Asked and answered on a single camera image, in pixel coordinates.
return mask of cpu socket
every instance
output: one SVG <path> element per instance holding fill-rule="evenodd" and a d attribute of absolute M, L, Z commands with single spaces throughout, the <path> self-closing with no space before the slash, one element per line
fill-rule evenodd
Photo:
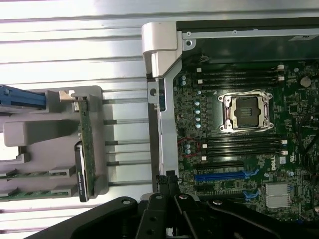
<path fill-rule="evenodd" d="M 219 129 L 226 133 L 263 132 L 274 127 L 269 119 L 269 99 L 272 94 L 253 90 L 231 92 L 218 97 L 224 105 L 224 125 Z"/>

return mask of green circuit board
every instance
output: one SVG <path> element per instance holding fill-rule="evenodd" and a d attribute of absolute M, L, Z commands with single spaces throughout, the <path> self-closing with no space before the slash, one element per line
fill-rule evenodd
<path fill-rule="evenodd" d="M 262 78 L 265 69 L 275 69 L 274 75 L 278 73 L 281 78 L 267 82 Z M 224 74 L 229 70 L 232 74 L 249 70 L 260 77 L 260 82 L 238 75 L 229 77 Z M 312 164 L 310 169 L 303 163 L 298 127 L 303 120 L 299 137 L 306 148 L 319 133 L 318 74 L 317 61 L 183 66 L 174 79 L 181 190 L 203 199 L 230 199 L 282 221 L 317 220 L 314 208 L 319 206 L 319 185 L 313 175 L 318 169 L 319 144 L 315 142 L 307 153 L 307 160 Z M 216 84 L 202 84 L 203 80 L 205 83 L 214 77 Z M 237 79 L 246 82 L 235 84 Z M 226 83 L 220 86 L 218 80 Z M 260 131 L 221 131 L 226 113 L 219 97 L 252 91 L 271 96 L 267 110 L 273 126 Z M 241 109 L 251 112 L 251 108 Z M 253 142 L 241 143 L 242 138 Z M 228 144 L 233 151 L 227 150 Z M 238 172 L 245 172 L 245 177 L 234 176 Z M 234 177 L 197 178 L 197 175 L 216 177 L 224 173 L 228 176 L 234 173 L 231 175 Z"/>

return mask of blue pci express slot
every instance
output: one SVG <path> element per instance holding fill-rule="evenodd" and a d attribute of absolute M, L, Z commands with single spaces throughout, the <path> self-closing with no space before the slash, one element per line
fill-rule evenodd
<path fill-rule="evenodd" d="M 250 176 L 254 176 L 258 173 L 258 169 L 255 172 L 247 173 L 242 172 L 229 172 L 229 173 L 212 173 L 212 174 L 202 174 L 195 175 L 195 180 L 197 182 L 209 182 L 217 180 L 235 180 L 235 179 L 247 179 Z"/>
<path fill-rule="evenodd" d="M 45 109 L 44 93 L 24 91 L 18 88 L 0 85 L 0 112 L 11 112 L 15 109 Z"/>

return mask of motherboard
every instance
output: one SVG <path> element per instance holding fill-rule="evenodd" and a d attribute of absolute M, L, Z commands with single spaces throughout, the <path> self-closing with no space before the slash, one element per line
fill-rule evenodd
<path fill-rule="evenodd" d="M 185 63 L 173 90 L 183 192 L 318 220 L 318 61 Z"/>

